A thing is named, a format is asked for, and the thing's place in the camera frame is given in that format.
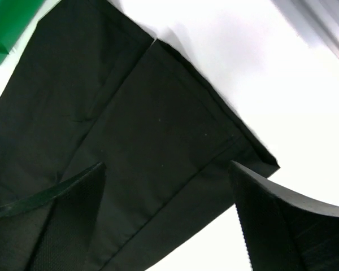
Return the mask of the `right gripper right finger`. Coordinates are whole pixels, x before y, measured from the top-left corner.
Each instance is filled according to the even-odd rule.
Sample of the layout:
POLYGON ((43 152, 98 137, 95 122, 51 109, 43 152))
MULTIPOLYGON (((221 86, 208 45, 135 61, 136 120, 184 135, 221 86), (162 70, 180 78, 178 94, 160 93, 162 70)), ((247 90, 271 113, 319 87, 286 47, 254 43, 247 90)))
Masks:
POLYGON ((229 182, 252 270, 339 270, 339 206, 235 161, 229 182))

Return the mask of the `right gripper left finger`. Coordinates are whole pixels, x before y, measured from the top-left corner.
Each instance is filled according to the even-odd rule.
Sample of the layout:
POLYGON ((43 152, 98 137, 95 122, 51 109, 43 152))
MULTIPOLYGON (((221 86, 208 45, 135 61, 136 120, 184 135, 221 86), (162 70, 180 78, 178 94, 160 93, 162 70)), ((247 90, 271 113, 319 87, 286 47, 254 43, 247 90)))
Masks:
POLYGON ((83 270, 105 183, 97 163, 0 206, 0 270, 83 270))

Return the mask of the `black trousers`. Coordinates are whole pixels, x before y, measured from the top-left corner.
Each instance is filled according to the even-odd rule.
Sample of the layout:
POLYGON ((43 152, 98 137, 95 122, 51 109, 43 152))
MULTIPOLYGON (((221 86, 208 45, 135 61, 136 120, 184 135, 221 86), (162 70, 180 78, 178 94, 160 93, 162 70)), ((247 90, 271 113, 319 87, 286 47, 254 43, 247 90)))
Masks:
POLYGON ((108 1, 60 1, 0 97, 0 206, 97 163, 83 270, 146 270, 233 205, 232 161, 279 165, 178 51, 108 1))

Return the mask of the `green plastic tray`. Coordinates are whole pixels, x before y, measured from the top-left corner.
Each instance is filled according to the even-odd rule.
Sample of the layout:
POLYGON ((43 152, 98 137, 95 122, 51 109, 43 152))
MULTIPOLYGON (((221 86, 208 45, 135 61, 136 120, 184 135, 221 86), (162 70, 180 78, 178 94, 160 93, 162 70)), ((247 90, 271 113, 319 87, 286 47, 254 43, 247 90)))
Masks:
POLYGON ((0 1, 0 65, 58 1, 0 1))

